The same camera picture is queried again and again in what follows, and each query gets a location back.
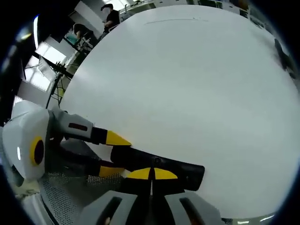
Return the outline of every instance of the wall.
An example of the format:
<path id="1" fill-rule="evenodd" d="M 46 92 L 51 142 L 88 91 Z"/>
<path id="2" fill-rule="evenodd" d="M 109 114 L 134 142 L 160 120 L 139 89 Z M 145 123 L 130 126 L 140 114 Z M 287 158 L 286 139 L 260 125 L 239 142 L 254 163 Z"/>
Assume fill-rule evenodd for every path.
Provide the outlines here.
<path id="1" fill-rule="evenodd" d="M 47 102 L 47 93 L 36 88 L 30 83 L 22 81 L 18 96 L 23 100 L 31 101 L 35 104 L 45 107 Z"/>
<path id="2" fill-rule="evenodd" d="M 186 0 L 154 0 L 156 8 L 173 5 L 187 5 Z"/>
<path id="3" fill-rule="evenodd" d="M 70 18 L 75 22 L 75 23 L 80 23 L 86 26 L 88 29 L 94 32 L 95 36 L 98 38 L 101 33 L 89 22 L 87 21 L 82 15 L 80 15 L 78 12 L 74 12 Z"/>
<path id="4" fill-rule="evenodd" d="M 86 4 L 91 10 L 93 10 L 102 21 L 106 21 L 108 14 L 105 10 L 101 11 L 101 7 L 105 5 L 102 0 L 82 0 L 82 2 Z"/>
<path id="5" fill-rule="evenodd" d="M 80 1 L 75 7 L 75 11 L 78 12 L 83 18 L 85 18 L 89 23 L 96 28 L 101 34 L 104 31 L 104 25 L 100 17 L 89 8 L 86 4 Z"/>
<path id="6" fill-rule="evenodd" d="M 60 43 L 54 40 L 52 37 L 49 37 L 45 41 L 48 45 L 55 48 L 62 54 L 66 56 L 66 58 L 70 58 L 74 52 L 76 51 L 74 48 L 72 48 L 65 40 L 62 40 Z"/>

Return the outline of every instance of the cable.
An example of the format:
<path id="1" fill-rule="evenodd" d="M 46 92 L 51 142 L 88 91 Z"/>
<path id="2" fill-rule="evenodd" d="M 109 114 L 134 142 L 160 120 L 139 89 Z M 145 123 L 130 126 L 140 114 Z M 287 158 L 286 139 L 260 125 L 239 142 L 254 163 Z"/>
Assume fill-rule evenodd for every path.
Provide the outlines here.
<path id="1" fill-rule="evenodd" d="M 57 85 L 56 85 L 56 90 L 57 90 L 57 94 L 58 94 L 58 96 L 57 96 L 57 105 L 58 105 L 58 107 L 60 108 L 60 102 L 61 102 L 61 98 L 60 98 L 60 96 L 59 96 L 60 90 L 59 90 L 59 88 L 58 88 Z"/>
<path id="2" fill-rule="evenodd" d="M 55 98 L 55 97 L 53 97 L 53 96 L 51 96 L 51 98 L 55 99 L 56 101 L 59 101 L 58 98 Z"/>
<path id="3" fill-rule="evenodd" d="M 60 77 L 60 84 L 61 84 L 61 88 L 62 88 L 62 90 L 64 91 L 64 93 L 65 93 L 65 89 L 64 89 L 64 85 L 63 85 L 63 83 L 62 83 L 62 78 Z"/>
<path id="4" fill-rule="evenodd" d="M 32 67 L 25 67 L 25 69 L 30 69 L 30 68 L 34 68 L 34 67 L 38 67 L 39 64 L 36 64 L 35 66 L 32 66 Z"/>

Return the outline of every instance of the white round table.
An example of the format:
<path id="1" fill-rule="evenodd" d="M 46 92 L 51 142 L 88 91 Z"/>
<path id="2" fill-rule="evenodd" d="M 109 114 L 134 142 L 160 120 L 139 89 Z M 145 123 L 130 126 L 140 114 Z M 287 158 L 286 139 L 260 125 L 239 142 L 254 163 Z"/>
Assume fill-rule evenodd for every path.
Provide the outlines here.
<path id="1" fill-rule="evenodd" d="M 299 98 L 274 37 L 221 9 L 130 17 L 88 55 L 61 108 L 136 149 L 205 166 L 197 194 L 223 218 L 276 211 L 298 168 Z M 92 149 L 109 159 L 110 147 Z"/>

